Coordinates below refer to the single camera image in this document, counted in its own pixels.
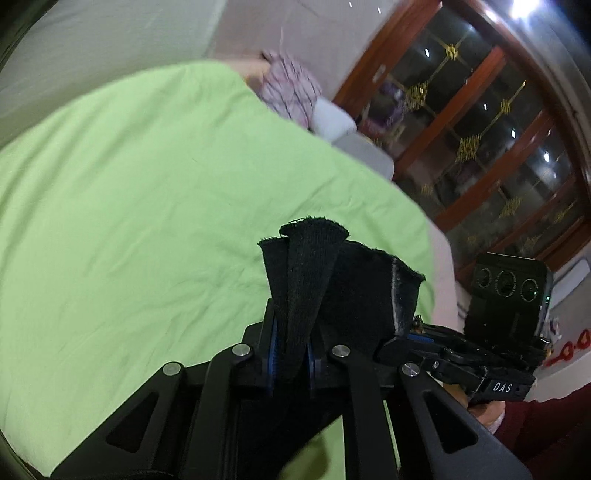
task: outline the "glass cabinet door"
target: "glass cabinet door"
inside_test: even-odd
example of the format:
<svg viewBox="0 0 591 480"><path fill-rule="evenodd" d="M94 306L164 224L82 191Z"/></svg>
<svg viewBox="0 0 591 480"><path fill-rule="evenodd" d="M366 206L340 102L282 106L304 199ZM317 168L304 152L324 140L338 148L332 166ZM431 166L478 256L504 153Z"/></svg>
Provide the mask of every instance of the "glass cabinet door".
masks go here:
<svg viewBox="0 0 591 480"><path fill-rule="evenodd" d="M501 253L535 258L575 222L580 221L583 215L581 204L575 192L572 192Z"/></svg>
<svg viewBox="0 0 591 480"><path fill-rule="evenodd" d="M396 183L449 229L456 268L511 242L516 233L508 236L521 232L524 222L532 226L503 251L542 255L584 216L575 187L568 192L574 172L541 96L519 65L501 53L443 6L388 73L359 124L392 158L395 170L404 159ZM474 83L455 97L485 59ZM437 128L429 129L452 99ZM456 121L458 112L464 113ZM423 140L427 148L418 144ZM485 195L477 192L479 186Z"/></svg>
<svg viewBox="0 0 591 480"><path fill-rule="evenodd" d="M507 64L466 115L410 166L398 185L434 219L513 147L541 110L534 88ZM557 158L562 150L555 152L553 145L550 142L552 158Z"/></svg>
<svg viewBox="0 0 591 480"><path fill-rule="evenodd" d="M397 158L490 51L472 26L442 7L374 94L360 130Z"/></svg>
<svg viewBox="0 0 591 480"><path fill-rule="evenodd" d="M447 233L454 263L462 267L519 227L569 179L571 165L558 133L546 141L497 191Z"/></svg>

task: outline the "wooden cabinet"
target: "wooden cabinet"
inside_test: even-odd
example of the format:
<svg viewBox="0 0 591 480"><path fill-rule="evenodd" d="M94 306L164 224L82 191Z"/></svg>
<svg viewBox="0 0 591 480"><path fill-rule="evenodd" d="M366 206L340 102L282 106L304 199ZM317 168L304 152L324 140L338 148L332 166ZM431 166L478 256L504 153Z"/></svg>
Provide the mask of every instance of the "wooden cabinet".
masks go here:
<svg viewBox="0 0 591 480"><path fill-rule="evenodd" d="M446 233L463 283L484 251L557 270L591 230L585 163L559 102L483 5L403 2L335 99Z"/></svg>

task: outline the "pink checkered cloth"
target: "pink checkered cloth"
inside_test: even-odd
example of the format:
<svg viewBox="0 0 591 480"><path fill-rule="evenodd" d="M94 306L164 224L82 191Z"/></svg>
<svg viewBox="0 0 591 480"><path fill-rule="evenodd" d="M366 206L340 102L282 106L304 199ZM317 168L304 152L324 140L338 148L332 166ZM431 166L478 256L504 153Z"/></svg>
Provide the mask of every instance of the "pink checkered cloth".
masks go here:
<svg viewBox="0 0 591 480"><path fill-rule="evenodd" d="M263 56L271 68L263 78L259 98L279 116L309 129L316 100L322 93L320 83L287 54L268 51Z"/></svg>

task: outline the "red sleeve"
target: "red sleeve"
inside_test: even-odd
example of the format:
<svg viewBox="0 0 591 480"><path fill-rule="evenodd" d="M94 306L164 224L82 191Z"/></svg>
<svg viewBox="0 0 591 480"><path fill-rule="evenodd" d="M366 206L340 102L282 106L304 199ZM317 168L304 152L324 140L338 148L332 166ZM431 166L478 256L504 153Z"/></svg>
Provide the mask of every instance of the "red sleeve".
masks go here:
<svg viewBox="0 0 591 480"><path fill-rule="evenodd" d="M591 412L556 443L525 462L534 480L589 480Z"/></svg>
<svg viewBox="0 0 591 480"><path fill-rule="evenodd" d="M507 402L505 419L495 436L526 462L566 437L586 417L589 406L591 384L541 403Z"/></svg>

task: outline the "green bedsheet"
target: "green bedsheet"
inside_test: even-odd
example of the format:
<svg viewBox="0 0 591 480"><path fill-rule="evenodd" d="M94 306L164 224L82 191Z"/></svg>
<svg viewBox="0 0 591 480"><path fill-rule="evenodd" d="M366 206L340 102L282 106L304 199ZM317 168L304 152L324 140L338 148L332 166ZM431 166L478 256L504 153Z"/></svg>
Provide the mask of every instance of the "green bedsheet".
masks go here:
<svg viewBox="0 0 591 480"><path fill-rule="evenodd" d="M49 475L164 363L239 342L269 297L257 242L305 216L422 272L429 320L420 209L222 64L109 84L0 151L0 429L15 451ZM317 448L333 478L339 429Z"/></svg>

